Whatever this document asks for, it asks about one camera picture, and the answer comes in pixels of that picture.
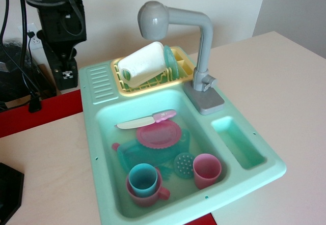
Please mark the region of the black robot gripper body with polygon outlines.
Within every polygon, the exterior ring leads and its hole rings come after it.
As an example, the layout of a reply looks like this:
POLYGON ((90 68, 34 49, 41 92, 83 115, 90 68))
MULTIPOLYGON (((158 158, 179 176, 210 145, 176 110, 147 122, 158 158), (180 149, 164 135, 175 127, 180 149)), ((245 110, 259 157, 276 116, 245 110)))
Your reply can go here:
POLYGON ((75 45, 87 39, 83 0, 25 0, 38 11, 37 37, 52 68, 76 69, 75 45))

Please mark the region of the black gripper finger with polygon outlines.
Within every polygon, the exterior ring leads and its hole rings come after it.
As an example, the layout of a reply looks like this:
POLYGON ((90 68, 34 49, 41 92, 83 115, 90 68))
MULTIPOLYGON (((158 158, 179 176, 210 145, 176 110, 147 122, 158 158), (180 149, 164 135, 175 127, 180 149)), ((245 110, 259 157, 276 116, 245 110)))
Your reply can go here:
POLYGON ((78 85, 78 70, 75 58, 64 59, 60 61, 54 55, 49 60, 49 65, 57 88, 62 90, 76 88, 78 85))

